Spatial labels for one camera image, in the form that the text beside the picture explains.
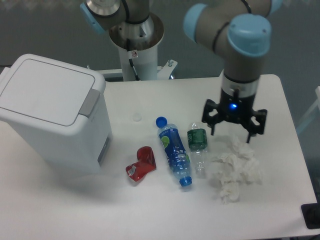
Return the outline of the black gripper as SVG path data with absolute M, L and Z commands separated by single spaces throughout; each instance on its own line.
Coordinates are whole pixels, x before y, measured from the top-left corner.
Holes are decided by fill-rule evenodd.
M 221 122 L 244 125 L 247 130 L 246 143 L 251 137 L 263 135 L 268 111 L 266 109 L 253 110 L 256 94 L 247 97 L 234 97 L 221 89 L 220 102 L 207 99 L 203 108 L 201 121 L 211 128 L 211 135 L 215 134 L 215 126 Z

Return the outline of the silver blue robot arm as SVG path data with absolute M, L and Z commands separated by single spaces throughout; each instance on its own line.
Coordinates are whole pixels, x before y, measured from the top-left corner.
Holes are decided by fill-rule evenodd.
M 185 14 L 183 31 L 224 61 L 219 103 L 207 100 L 202 122 L 240 124 L 248 136 L 265 131 L 267 110 L 253 109 L 265 56 L 271 45 L 268 16 L 280 0 L 225 0 L 216 7 L 197 3 Z M 158 78 L 158 44 L 164 25 L 147 0 L 85 0 L 80 10 L 97 33 L 117 46 L 125 81 Z

